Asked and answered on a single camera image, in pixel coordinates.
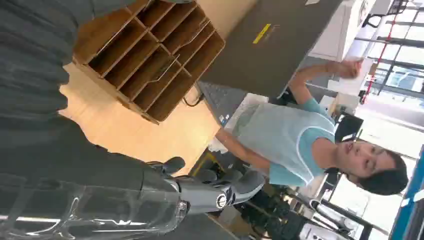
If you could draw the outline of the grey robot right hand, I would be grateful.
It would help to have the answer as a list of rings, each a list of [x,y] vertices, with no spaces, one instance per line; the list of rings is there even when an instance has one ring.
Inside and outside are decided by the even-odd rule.
[[[180,157],[144,162],[87,140],[72,120],[0,119],[3,240],[138,240],[251,199],[253,170],[217,180],[174,177]]]

